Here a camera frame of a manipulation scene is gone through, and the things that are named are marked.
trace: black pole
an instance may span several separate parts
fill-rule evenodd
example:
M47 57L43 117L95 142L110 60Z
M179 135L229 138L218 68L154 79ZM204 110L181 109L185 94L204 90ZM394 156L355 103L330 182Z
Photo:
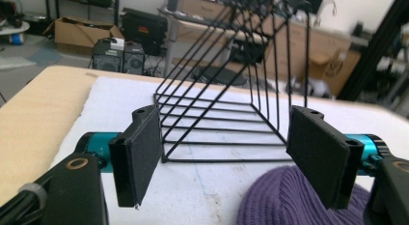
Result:
M370 40L354 71L342 88L338 99L356 100L368 83L370 76L385 55L387 47L409 19L409 0L395 0L385 15L378 30Z

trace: teal clamp body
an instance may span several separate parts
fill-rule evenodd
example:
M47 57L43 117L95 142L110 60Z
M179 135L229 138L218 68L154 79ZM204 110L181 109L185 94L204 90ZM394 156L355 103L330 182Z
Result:
M100 171L101 173L112 173L111 153L109 152L109 141L115 138L119 132L96 132L90 139L87 147L87 153L94 153L103 161L105 167Z
M345 134L348 138L358 140L364 144L364 152L362 153L361 160L363 163L369 163L369 157L371 155L379 155L378 149L367 135L364 134ZM368 173L362 169L358 170L358 175L366 176Z

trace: cable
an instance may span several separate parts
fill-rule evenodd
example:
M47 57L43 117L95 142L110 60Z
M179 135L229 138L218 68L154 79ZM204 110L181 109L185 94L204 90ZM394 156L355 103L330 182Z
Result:
M0 212L0 224L15 224L16 221L23 218L28 211L36 210L39 205L38 197L28 191L18 193L15 200L7 203Z
M152 60L150 59L150 56L148 57L148 59L150 60L150 66L152 67L153 64L152 64Z
M21 3L21 0L17 0L17 2L20 5L20 14L23 14L23 4Z
M0 92L0 97L1 97L1 99L2 99L4 102L7 102L7 101L6 101L6 98L4 98L3 94L1 94L1 92Z
M157 68L159 67L159 64L163 61L163 56L161 56L161 59L159 60L159 62L156 63L156 67L153 70L153 77L155 77L155 74L157 72Z
M44 216L44 210L36 210L32 213L27 214L23 218L18 220L19 225L32 225L36 221L39 221Z
M91 66L91 62L93 61L93 57L94 57L94 55L91 55L91 58L90 58L90 63L88 63L87 69L89 69L89 68L90 68L90 66Z

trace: white object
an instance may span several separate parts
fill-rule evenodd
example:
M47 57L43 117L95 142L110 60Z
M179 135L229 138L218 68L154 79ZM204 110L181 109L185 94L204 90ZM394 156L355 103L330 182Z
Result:
M125 40L112 38L111 39L111 49L123 51L125 46Z
M7 23L0 27L0 36L9 35L10 43L21 45L25 41L25 36L23 33L30 28L30 24L23 21L20 28L14 28Z
M64 139L53 164L71 154L85 132L124 131L132 122L133 110L153 103L152 95L157 86L158 83L100 77L93 85L81 117L78 117ZM217 93L206 91L204 97L213 97ZM248 95L233 92L225 93L222 98L234 101L248 99ZM301 105L303 100L294 97L292 102ZM280 98L280 107L280 132L286 137L288 108L284 97ZM393 114L362 104L323 99L311 99L309 107L322 112L325 121L343 133L378 134L395 155L409 156L407 149L400 148L401 141L407 140L409 128L399 123L401 119ZM395 129L391 130L388 125L393 125ZM220 151L211 151L211 154L218 155L217 152ZM229 154L238 157L241 151L232 148ZM194 157L205 154L192 148L185 155ZM253 155L257 158L265 153L254 152ZM250 185L268 170L283 164L293 163L163 164L159 161L147 195L137 211L117 206L113 176L102 174L110 223L169 225L197 224L199 221L199 224L234 224L241 200ZM370 190L372 179L358 177L357 182Z

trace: purple beanie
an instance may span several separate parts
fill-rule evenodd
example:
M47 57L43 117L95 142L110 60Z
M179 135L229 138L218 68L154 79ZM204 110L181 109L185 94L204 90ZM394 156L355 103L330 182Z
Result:
M273 169L261 176L244 197L239 225L364 224L369 193L354 186L347 210L326 210L297 166Z

